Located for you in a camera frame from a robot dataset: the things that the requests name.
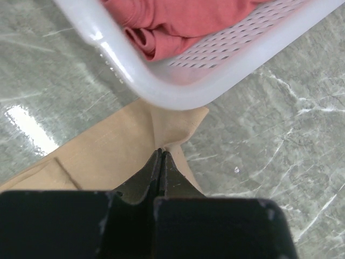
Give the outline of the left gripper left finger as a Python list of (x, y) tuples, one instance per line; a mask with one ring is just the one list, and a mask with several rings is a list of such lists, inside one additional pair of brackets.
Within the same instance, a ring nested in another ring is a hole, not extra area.
[(162, 150), (158, 149), (143, 168), (113, 190), (107, 221), (108, 258), (149, 258), (161, 164)]

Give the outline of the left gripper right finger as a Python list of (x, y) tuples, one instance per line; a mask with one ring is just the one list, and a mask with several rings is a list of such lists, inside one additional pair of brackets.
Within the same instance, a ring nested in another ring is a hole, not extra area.
[(205, 196), (177, 169), (171, 153), (162, 153), (153, 202), (154, 258), (194, 258), (200, 222), (198, 202)]

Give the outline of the beige t shirt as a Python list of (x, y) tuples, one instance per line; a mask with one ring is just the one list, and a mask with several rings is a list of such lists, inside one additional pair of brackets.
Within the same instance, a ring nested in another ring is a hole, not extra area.
[(177, 169), (197, 187), (181, 145), (207, 113), (206, 107), (171, 111), (136, 100), (3, 183), (1, 191), (111, 190), (158, 148), (170, 152)]

